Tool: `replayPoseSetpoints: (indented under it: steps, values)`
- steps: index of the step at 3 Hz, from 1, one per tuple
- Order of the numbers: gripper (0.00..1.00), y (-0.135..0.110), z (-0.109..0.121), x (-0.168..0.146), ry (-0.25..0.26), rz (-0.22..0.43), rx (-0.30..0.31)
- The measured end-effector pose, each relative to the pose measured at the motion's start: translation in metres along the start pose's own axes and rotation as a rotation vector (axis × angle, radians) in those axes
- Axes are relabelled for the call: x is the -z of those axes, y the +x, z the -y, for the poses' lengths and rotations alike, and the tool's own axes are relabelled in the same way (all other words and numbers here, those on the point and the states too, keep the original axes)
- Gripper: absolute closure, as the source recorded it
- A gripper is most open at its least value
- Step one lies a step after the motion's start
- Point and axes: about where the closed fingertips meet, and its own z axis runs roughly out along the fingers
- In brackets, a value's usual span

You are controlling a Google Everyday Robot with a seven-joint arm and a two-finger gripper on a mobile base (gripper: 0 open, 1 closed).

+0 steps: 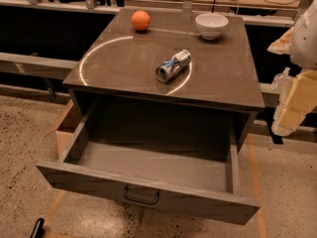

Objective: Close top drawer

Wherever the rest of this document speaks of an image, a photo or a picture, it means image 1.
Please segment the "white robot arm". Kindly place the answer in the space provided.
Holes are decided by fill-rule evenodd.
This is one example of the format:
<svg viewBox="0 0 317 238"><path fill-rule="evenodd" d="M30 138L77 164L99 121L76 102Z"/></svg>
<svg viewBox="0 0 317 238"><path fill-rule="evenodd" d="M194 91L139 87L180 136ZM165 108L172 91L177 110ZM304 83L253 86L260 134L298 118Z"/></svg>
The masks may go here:
<svg viewBox="0 0 317 238"><path fill-rule="evenodd" d="M288 136L317 107L317 0L267 50L289 55L290 61L301 67L296 76L290 76L286 68L270 85L279 93L271 130L275 135Z"/></svg>

